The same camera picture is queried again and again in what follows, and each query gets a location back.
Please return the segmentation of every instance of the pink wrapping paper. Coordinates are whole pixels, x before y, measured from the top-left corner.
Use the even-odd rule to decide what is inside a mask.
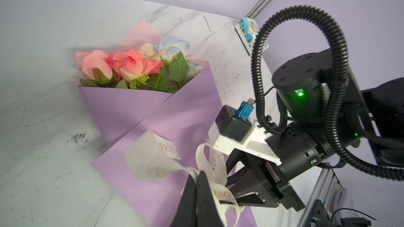
[[[138,48],[145,42],[158,45],[164,36],[144,21],[114,50]],[[125,151],[144,132],[152,130],[176,145],[186,167],[196,168],[195,152],[208,138],[208,130],[222,108],[212,70],[206,67],[175,94],[157,91],[79,87],[105,142],[112,146],[93,163],[94,168],[151,226],[169,226],[176,214],[187,180],[178,172],[160,181],[146,182],[129,171]],[[230,212],[230,226],[235,215]],[[256,226],[250,207],[237,226]]]

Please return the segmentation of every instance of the light pink flower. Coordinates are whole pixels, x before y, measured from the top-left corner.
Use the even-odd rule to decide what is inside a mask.
[[[83,71],[88,79],[94,80],[94,68],[99,68],[99,70],[108,78],[112,77],[112,69],[108,65],[107,60],[112,58],[112,54],[105,53],[102,50],[94,50],[88,53],[77,51],[74,53],[76,62],[80,65],[78,70]]]
[[[125,53],[114,53],[107,63],[126,81],[132,81],[145,74],[160,73],[162,62],[148,60],[142,51],[128,49]]]

